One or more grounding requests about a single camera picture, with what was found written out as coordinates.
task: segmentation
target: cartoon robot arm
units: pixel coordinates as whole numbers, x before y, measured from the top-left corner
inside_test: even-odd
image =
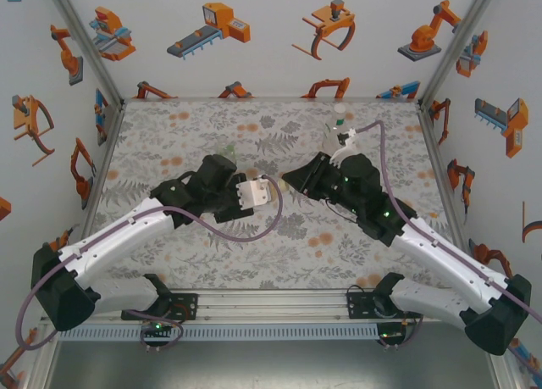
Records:
[[[352,219],[368,236],[416,259],[451,287],[423,286],[403,275],[389,273],[373,292],[380,314],[393,315],[398,310],[425,314],[462,328],[484,351],[502,355],[527,312],[492,283],[527,305],[530,283],[520,275],[507,279],[488,269],[437,234],[412,208],[396,200],[410,223],[403,220],[382,190],[379,170],[358,152],[355,138],[355,130],[339,135],[345,146],[333,157],[319,153],[300,169],[285,173],[283,180],[311,199],[339,204],[355,215]],[[477,272],[482,272],[487,280]]]
[[[228,159],[208,155],[197,172],[163,182],[140,205],[96,234],[57,252],[44,244],[34,255],[31,285],[42,283],[64,262],[36,293],[55,328],[70,330],[93,314],[123,309],[164,316],[171,307],[171,293],[156,275],[107,280],[103,274],[144,242],[188,225],[203,213],[214,214],[222,223],[253,215],[253,207],[271,201],[268,180],[247,181],[236,171]],[[164,212],[164,207],[182,208],[193,219]]]

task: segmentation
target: table surface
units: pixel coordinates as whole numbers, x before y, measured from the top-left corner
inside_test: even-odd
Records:
[[[352,127],[384,121],[396,196],[451,239],[416,105],[345,104],[346,123]],[[238,169],[250,177],[278,176],[301,167],[318,152],[332,107],[332,102],[257,99],[128,103],[92,230],[127,213],[161,181],[197,169],[220,143],[235,143]],[[362,152],[380,169],[378,128],[363,134],[361,142]],[[371,240],[325,204],[291,189],[283,197],[283,217],[261,241],[227,242],[201,226],[180,227],[136,249],[108,276],[156,273],[170,288],[313,289],[375,286],[393,271],[442,286],[428,270]],[[276,208],[275,202],[257,208],[252,217],[217,227],[234,236],[253,236],[272,221]],[[216,225],[211,215],[203,218]]]

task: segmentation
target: clear plastic object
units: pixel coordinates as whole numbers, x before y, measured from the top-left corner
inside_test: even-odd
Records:
[[[345,125],[346,106],[344,103],[336,103],[333,106],[331,117],[324,126],[324,141],[322,142],[322,151],[332,156],[342,146],[337,137],[340,133],[348,131]]]
[[[220,156],[224,156],[229,161],[237,164],[237,160],[235,158],[235,144],[233,142],[228,142],[227,139],[220,137],[217,141],[216,152]]]

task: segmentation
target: metal floor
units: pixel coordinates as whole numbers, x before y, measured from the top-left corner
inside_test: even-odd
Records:
[[[462,331],[426,324],[399,351],[374,341],[62,342],[51,389],[494,388],[488,357]]]

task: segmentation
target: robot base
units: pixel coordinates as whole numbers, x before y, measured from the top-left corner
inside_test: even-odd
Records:
[[[83,81],[83,58],[81,56],[77,58],[77,63],[79,65],[79,71],[77,71],[76,75],[69,76],[69,84],[71,86]]]
[[[401,53],[403,56],[410,59],[411,61],[418,61],[418,60],[421,60],[422,58],[427,58],[429,56],[432,56],[433,54],[440,53],[441,50],[442,49],[435,44],[431,48],[431,50],[428,50],[427,52],[423,52],[423,53],[413,52],[410,49],[410,43],[406,44],[403,47],[399,47],[397,49],[399,53]]]

